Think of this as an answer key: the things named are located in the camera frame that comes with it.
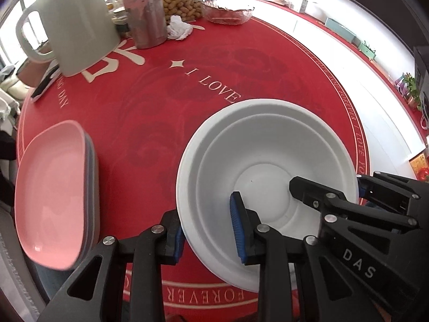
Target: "white mug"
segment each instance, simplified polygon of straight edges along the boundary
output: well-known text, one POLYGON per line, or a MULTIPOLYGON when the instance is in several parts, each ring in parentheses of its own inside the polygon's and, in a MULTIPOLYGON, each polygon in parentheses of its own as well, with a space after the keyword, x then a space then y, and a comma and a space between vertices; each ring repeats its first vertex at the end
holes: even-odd
POLYGON ((94 65, 120 41, 104 0, 36 0, 19 18, 16 36, 30 60, 46 63, 56 58, 64 76, 94 65), (39 13, 52 48, 46 54, 34 50, 22 30, 33 11, 39 13))

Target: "pink plate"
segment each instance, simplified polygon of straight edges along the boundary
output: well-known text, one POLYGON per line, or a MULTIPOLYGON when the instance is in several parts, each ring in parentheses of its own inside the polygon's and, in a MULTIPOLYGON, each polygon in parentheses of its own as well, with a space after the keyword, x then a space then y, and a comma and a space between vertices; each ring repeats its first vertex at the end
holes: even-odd
POLYGON ((71 268, 84 234, 85 133, 72 120, 36 136, 19 164, 15 221, 31 260, 56 270, 71 268))

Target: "glass bowl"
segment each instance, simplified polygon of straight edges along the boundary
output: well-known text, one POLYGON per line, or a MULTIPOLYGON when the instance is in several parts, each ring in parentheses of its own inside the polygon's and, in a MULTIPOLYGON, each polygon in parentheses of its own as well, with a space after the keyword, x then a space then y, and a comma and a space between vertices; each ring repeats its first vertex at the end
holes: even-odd
POLYGON ((246 23, 252 16, 254 7, 245 9, 219 7, 215 1, 208 0, 202 4, 202 16, 210 22, 227 25, 246 23))

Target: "red table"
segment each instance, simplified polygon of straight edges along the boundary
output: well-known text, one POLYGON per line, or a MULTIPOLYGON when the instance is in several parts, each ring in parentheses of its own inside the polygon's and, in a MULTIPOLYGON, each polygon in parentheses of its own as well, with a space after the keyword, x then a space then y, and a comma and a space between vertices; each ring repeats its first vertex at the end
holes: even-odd
MULTIPOLYGON (((86 72, 60 77, 26 99, 18 160, 44 129, 77 120, 99 158, 101 236, 136 236, 175 207, 182 153, 201 123, 250 98, 278 98, 312 111, 338 134, 357 173, 369 172, 368 148, 342 86, 295 39, 256 19, 231 27, 199 20, 184 41, 135 50, 124 40, 86 72)), ((185 246, 162 269, 164 305, 192 321, 233 321, 254 312, 257 295, 223 283, 185 246)))

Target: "white bowl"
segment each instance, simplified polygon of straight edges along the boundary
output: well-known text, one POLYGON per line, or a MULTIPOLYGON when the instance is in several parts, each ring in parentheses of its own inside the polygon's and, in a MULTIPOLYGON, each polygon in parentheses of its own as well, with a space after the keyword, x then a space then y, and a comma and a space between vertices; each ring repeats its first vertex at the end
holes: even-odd
POLYGON ((233 286, 258 291, 259 266, 244 266, 237 255, 229 208, 233 191, 282 234, 317 235, 319 212, 290 195, 289 180, 297 175, 358 200, 356 172, 343 143, 298 105, 245 100, 199 127, 179 165, 176 202, 186 239, 211 272, 233 286))

